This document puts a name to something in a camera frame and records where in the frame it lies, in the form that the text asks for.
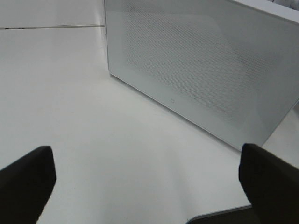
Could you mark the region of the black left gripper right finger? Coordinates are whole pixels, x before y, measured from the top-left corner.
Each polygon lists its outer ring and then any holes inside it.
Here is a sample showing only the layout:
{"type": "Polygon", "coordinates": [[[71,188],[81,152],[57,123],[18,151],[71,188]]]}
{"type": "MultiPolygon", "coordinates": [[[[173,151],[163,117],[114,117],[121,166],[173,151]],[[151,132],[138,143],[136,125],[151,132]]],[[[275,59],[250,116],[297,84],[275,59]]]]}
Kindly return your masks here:
{"type": "Polygon", "coordinates": [[[299,222],[299,170],[251,143],[242,147],[239,181],[263,224],[299,222]]]}

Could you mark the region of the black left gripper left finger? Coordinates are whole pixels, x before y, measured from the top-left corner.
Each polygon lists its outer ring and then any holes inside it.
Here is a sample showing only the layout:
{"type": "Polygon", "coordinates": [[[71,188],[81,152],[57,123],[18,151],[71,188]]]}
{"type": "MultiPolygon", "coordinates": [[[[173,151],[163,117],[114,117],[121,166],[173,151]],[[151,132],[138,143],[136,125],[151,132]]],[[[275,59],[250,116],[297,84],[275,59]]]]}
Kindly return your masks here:
{"type": "Polygon", "coordinates": [[[0,222],[35,224],[56,183],[50,146],[41,146],[0,170],[0,222]]]}

